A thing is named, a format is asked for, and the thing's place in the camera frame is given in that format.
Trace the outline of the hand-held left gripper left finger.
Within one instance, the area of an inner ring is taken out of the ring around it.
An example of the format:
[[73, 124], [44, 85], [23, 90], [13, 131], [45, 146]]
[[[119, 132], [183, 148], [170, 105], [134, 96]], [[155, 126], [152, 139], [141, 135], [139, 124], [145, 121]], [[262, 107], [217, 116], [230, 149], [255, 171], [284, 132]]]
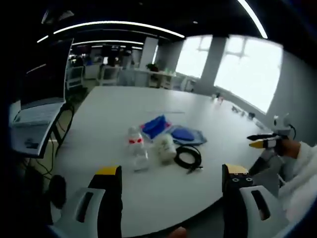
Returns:
[[77, 190], [51, 228], [59, 238], [120, 238], [122, 167], [102, 167]]

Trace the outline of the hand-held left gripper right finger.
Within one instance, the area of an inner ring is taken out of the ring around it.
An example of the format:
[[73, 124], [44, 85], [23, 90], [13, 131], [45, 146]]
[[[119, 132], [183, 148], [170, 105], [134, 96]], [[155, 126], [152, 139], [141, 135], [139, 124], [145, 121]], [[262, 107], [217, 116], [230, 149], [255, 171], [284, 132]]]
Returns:
[[260, 174], [268, 178], [269, 188], [242, 166], [222, 165], [225, 238], [273, 238], [289, 225], [277, 198], [279, 179], [270, 170]]

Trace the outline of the person's right hand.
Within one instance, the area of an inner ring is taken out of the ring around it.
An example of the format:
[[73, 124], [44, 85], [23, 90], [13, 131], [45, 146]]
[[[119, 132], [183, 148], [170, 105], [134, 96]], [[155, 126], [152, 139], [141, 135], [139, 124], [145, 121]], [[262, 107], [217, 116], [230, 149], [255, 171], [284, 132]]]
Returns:
[[301, 143], [298, 141], [283, 139], [281, 140], [279, 154], [281, 156], [297, 159], [301, 149]]

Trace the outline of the person's left hand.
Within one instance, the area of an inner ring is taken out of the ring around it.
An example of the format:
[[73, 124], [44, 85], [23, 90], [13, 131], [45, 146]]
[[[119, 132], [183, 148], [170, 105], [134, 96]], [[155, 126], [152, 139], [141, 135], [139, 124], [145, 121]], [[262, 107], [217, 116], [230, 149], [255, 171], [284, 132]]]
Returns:
[[174, 231], [172, 231], [168, 238], [186, 238], [187, 230], [184, 227], [178, 227]]

